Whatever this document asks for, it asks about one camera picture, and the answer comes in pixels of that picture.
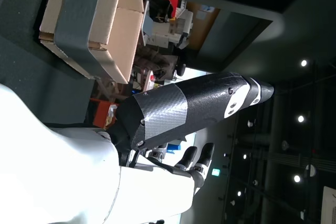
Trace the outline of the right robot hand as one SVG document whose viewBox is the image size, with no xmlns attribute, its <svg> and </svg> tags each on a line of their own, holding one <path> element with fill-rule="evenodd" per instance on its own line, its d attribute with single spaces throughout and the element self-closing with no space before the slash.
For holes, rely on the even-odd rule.
<svg viewBox="0 0 336 224">
<path fill-rule="evenodd" d="M 175 165 L 166 145 L 271 98 L 274 88 L 214 73 L 134 94 L 104 130 L 48 127 L 1 86 L 1 223 L 149 223 L 187 211 L 214 144 Z"/>
</svg>

